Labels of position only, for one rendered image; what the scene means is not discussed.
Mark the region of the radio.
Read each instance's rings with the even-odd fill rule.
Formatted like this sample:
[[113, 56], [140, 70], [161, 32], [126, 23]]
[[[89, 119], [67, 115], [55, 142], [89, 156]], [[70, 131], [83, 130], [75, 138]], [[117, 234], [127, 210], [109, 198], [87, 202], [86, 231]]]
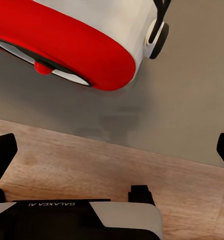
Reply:
[[156, 59], [171, 0], [0, 0], [0, 50], [70, 82], [115, 91]]

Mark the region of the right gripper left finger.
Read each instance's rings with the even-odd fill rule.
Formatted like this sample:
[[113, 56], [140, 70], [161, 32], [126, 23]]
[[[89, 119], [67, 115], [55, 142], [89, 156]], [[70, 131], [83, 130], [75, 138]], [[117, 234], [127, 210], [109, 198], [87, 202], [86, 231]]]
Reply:
[[0, 179], [18, 151], [13, 133], [0, 136]]

